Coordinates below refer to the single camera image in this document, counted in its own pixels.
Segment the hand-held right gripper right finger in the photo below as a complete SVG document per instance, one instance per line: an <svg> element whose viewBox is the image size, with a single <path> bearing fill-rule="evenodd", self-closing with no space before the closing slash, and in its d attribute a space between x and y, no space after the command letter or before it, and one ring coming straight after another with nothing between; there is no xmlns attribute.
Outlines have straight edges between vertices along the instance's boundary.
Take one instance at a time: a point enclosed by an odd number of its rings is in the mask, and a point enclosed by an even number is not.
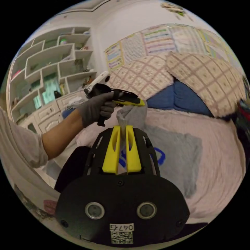
<svg viewBox="0 0 250 250"><path fill-rule="evenodd" d="M126 166L128 174L141 171L141 162L133 126L126 126Z"/></svg>

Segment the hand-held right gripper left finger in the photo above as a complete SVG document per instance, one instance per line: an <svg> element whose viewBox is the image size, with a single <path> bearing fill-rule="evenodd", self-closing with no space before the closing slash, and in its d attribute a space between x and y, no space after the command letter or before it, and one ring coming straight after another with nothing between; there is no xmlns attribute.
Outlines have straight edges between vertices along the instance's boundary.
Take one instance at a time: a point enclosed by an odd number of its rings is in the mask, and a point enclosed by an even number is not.
<svg viewBox="0 0 250 250"><path fill-rule="evenodd" d="M120 155L121 127L114 126L106 150L102 171L104 173L118 173Z"/></svg>

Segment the person's left hand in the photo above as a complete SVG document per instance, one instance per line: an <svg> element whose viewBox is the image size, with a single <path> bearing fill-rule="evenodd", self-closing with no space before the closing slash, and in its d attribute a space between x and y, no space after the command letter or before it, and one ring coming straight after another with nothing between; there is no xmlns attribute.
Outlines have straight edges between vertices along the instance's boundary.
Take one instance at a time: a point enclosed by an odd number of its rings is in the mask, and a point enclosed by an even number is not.
<svg viewBox="0 0 250 250"><path fill-rule="evenodd" d="M76 108L80 115L83 128L97 123L102 117L104 120L111 117L116 106L113 101L113 95L112 92L109 92L92 97Z"/></svg>

